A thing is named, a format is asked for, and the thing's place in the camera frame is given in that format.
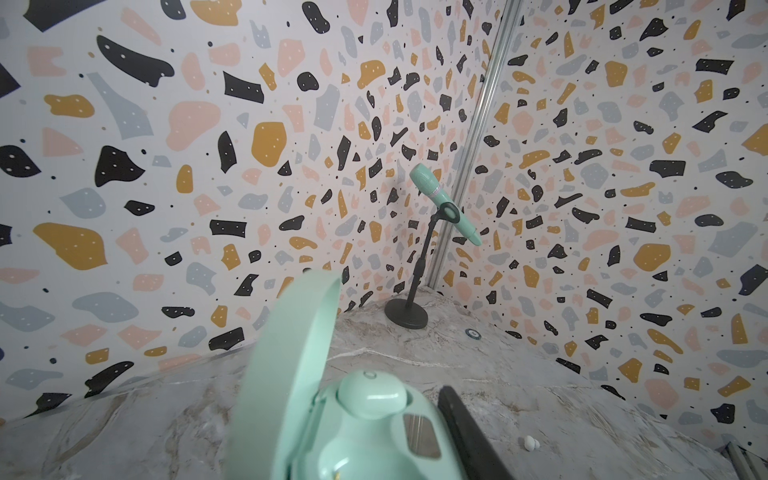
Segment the mint green earbud case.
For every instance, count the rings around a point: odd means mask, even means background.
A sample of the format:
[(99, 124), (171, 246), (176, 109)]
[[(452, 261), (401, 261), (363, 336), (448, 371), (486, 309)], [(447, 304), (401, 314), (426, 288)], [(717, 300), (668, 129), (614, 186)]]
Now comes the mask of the mint green earbud case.
[(227, 479), (464, 479), (446, 423), (403, 383), (404, 411), (352, 417), (323, 386), (341, 279), (299, 276), (279, 297), (244, 372), (228, 434)]

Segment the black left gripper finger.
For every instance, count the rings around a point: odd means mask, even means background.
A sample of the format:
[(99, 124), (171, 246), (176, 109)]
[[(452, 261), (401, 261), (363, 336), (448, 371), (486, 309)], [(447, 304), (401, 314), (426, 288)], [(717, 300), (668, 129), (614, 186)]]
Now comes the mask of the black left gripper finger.
[(442, 387), (437, 406), (467, 479), (514, 479), (455, 389)]

